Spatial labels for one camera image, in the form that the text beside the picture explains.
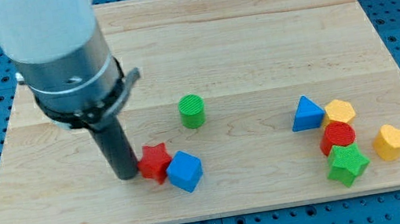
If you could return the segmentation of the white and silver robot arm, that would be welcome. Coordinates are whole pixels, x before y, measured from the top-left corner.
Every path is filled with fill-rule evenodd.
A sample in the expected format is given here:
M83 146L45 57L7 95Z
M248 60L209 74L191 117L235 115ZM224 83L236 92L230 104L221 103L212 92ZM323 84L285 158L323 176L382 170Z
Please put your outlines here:
M100 130L115 121L139 77L125 79L93 0L0 0L0 47L49 118Z

